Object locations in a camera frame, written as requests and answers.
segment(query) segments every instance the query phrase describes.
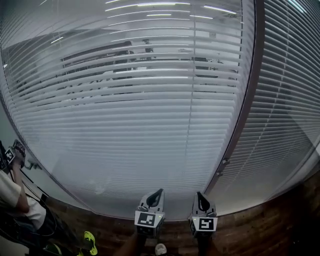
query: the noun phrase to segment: person's arm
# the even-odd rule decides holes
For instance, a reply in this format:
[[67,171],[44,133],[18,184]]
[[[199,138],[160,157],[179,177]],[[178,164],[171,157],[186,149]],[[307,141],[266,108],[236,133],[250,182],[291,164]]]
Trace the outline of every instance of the person's arm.
[[18,202],[16,203],[15,208],[17,208],[20,212],[26,214],[29,212],[29,204],[28,204],[28,200],[25,192],[25,186],[22,183],[20,162],[18,159],[13,160],[12,172],[13,172],[14,183],[16,183],[21,187],[20,196],[18,198]]
[[211,237],[198,238],[198,256],[220,256]]
[[146,237],[134,233],[113,256],[139,256],[146,243]]

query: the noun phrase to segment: white t-shirt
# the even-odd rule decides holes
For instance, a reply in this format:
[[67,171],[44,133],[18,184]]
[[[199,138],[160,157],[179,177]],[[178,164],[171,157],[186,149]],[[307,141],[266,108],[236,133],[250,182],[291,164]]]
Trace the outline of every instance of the white t-shirt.
[[21,187],[14,183],[7,174],[0,170],[0,208],[5,209],[8,214],[14,217],[27,216],[35,228],[38,230],[43,225],[46,218],[46,209],[43,208],[39,202],[31,197],[27,197],[29,212],[20,213],[13,211],[20,197]]

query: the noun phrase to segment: wooden floor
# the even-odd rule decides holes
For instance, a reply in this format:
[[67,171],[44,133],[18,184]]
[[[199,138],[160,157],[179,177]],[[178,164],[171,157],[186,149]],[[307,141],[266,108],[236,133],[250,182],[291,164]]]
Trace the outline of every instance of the wooden floor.
[[[112,255],[134,232],[130,220],[95,215],[51,198],[47,203],[79,237],[86,230],[94,234],[98,255]],[[319,256],[319,233],[320,172],[265,204],[221,216],[214,242],[222,255]],[[159,242],[169,253],[198,255],[187,221],[165,223]],[[148,240],[145,253],[153,253],[155,244]]]

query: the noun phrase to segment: hand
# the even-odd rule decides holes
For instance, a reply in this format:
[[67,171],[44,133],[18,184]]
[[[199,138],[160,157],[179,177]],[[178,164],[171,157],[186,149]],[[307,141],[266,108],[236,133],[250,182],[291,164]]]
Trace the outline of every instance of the hand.
[[15,157],[14,159],[12,160],[12,166],[20,166],[24,161],[25,161],[25,158],[22,156],[22,154],[16,150],[15,148],[12,148],[11,147],[11,150],[14,152],[15,154]]

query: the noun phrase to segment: sneaker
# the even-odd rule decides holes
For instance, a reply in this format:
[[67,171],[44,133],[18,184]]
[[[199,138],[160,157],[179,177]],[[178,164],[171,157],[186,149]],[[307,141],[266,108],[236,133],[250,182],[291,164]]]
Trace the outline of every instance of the sneaker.
[[167,248],[163,243],[158,243],[154,248],[155,255],[164,255],[167,253]]
[[96,239],[95,239],[94,235],[91,234],[89,231],[85,231],[84,232],[84,239],[87,240],[87,241],[90,241],[91,244],[92,244],[92,248],[89,251],[90,254],[91,255],[97,255],[98,254],[98,250],[97,250],[97,247],[96,247]]

